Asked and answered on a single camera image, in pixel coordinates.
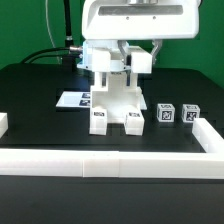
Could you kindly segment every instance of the white block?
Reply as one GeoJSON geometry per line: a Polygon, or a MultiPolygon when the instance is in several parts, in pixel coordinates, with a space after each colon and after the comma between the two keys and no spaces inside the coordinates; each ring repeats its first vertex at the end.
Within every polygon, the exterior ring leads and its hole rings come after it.
{"type": "Polygon", "coordinates": [[[8,130],[8,117],[6,113],[0,113],[0,138],[8,130]]]}
{"type": "Polygon", "coordinates": [[[125,115],[125,132],[127,135],[142,135],[145,120],[140,110],[129,110],[125,115]]]}
{"type": "Polygon", "coordinates": [[[0,175],[83,176],[83,152],[1,149],[0,175]]]}
{"type": "Polygon", "coordinates": [[[93,48],[92,71],[110,72],[111,54],[106,48],[93,48]]]}
{"type": "Polygon", "coordinates": [[[152,55],[140,47],[130,47],[131,71],[133,73],[151,73],[152,55]]]}
{"type": "Polygon", "coordinates": [[[195,118],[192,133],[207,153],[224,153],[224,139],[204,118],[195,118]]]}
{"type": "Polygon", "coordinates": [[[92,108],[90,111],[90,134],[106,135],[107,133],[107,110],[92,108]]]}
{"type": "Polygon", "coordinates": [[[200,108],[198,105],[184,104],[182,108],[182,120],[185,123],[193,123],[195,118],[199,118],[200,108]]]}
{"type": "Polygon", "coordinates": [[[90,152],[83,160],[83,177],[118,177],[119,152],[90,152]]]}
{"type": "Polygon", "coordinates": [[[120,178],[224,179],[224,157],[207,153],[120,152],[120,178]]]}
{"type": "Polygon", "coordinates": [[[175,108],[172,104],[158,104],[157,118],[159,122],[174,122],[175,108]]]}

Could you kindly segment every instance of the cube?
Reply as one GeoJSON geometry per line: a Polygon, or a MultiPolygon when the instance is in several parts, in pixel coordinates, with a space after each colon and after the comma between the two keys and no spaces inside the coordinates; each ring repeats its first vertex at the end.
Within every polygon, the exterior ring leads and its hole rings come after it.
{"type": "Polygon", "coordinates": [[[128,111],[125,116],[124,128],[127,135],[142,135],[145,120],[141,111],[128,111]]]}
{"type": "Polygon", "coordinates": [[[106,135],[107,133],[107,110],[92,108],[90,113],[90,134],[106,135]]]}
{"type": "Polygon", "coordinates": [[[174,122],[175,108],[172,104],[157,105],[157,119],[159,122],[174,122]]]}
{"type": "Polygon", "coordinates": [[[183,104],[182,120],[184,123],[193,123],[194,118],[199,118],[200,108],[198,105],[183,104]]]}

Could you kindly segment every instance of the white plastic part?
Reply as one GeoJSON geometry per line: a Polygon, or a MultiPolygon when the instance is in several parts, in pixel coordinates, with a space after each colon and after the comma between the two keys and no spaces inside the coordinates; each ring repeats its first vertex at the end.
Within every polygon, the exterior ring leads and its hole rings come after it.
{"type": "Polygon", "coordinates": [[[89,40],[193,38],[199,29],[198,4],[199,0],[158,0],[133,8],[124,0],[86,0],[82,33],[89,40]]]}
{"type": "Polygon", "coordinates": [[[159,122],[174,122],[175,108],[172,104],[157,105],[157,119],[159,122]]]}
{"type": "Polygon", "coordinates": [[[195,118],[199,118],[200,108],[198,105],[183,104],[182,120],[184,123],[193,123],[195,118]]]}
{"type": "Polygon", "coordinates": [[[151,73],[152,55],[140,47],[129,48],[131,52],[131,71],[133,73],[151,73]]]}
{"type": "Polygon", "coordinates": [[[224,155],[1,149],[0,175],[224,179],[224,155]]]}
{"type": "Polygon", "coordinates": [[[106,135],[107,133],[107,110],[101,107],[91,109],[90,134],[106,135]]]}
{"type": "Polygon", "coordinates": [[[76,151],[0,149],[0,174],[82,177],[83,157],[76,151]]]}
{"type": "Polygon", "coordinates": [[[119,177],[119,152],[89,152],[83,160],[83,177],[119,177]]]}
{"type": "Polygon", "coordinates": [[[110,72],[111,55],[106,48],[93,48],[92,71],[110,72]]]}
{"type": "Polygon", "coordinates": [[[144,118],[140,111],[141,88],[137,86],[137,74],[130,74],[127,86],[125,72],[107,73],[106,85],[102,85],[102,73],[95,73],[95,84],[91,86],[90,134],[105,135],[106,122],[125,125],[126,134],[142,135],[144,118]],[[94,116],[102,112],[105,116],[94,116]],[[138,118],[127,116],[139,114],[138,118]]]}
{"type": "Polygon", "coordinates": [[[192,133],[207,153],[224,153],[224,139],[204,118],[194,119],[192,133]]]}
{"type": "Polygon", "coordinates": [[[124,127],[127,135],[142,135],[145,120],[140,110],[135,107],[125,109],[124,127]]]}
{"type": "Polygon", "coordinates": [[[0,138],[8,130],[8,117],[6,113],[0,113],[0,138]]]}

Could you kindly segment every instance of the white foam barrier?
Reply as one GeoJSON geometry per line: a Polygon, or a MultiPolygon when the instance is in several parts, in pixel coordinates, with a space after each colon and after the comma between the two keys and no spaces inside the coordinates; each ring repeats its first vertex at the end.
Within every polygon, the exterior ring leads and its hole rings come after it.
{"type": "Polygon", "coordinates": [[[0,113],[0,138],[8,130],[8,117],[6,113],[0,113]]]}
{"type": "Polygon", "coordinates": [[[224,139],[204,118],[195,118],[193,135],[207,153],[224,153],[224,139]]]}
{"type": "Polygon", "coordinates": [[[193,134],[207,153],[0,149],[0,175],[224,179],[224,140],[203,118],[193,134]]]}

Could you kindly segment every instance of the white cube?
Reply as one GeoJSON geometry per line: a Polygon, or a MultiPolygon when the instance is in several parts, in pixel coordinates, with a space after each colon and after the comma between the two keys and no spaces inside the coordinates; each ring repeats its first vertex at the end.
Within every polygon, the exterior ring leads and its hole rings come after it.
{"type": "Polygon", "coordinates": [[[198,105],[183,104],[182,120],[184,123],[193,123],[195,118],[199,118],[200,108],[198,105]]]}
{"type": "Polygon", "coordinates": [[[175,108],[172,104],[160,103],[157,105],[157,118],[159,122],[174,122],[175,108]]]}
{"type": "Polygon", "coordinates": [[[90,134],[106,135],[107,133],[107,110],[93,108],[90,112],[90,134]]]}
{"type": "Polygon", "coordinates": [[[6,113],[0,113],[0,138],[8,130],[8,118],[6,113]]]}
{"type": "Polygon", "coordinates": [[[141,111],[128,111],[125,116],[124,128],[127,135],[142,135],[145,120],[141,111]]]}

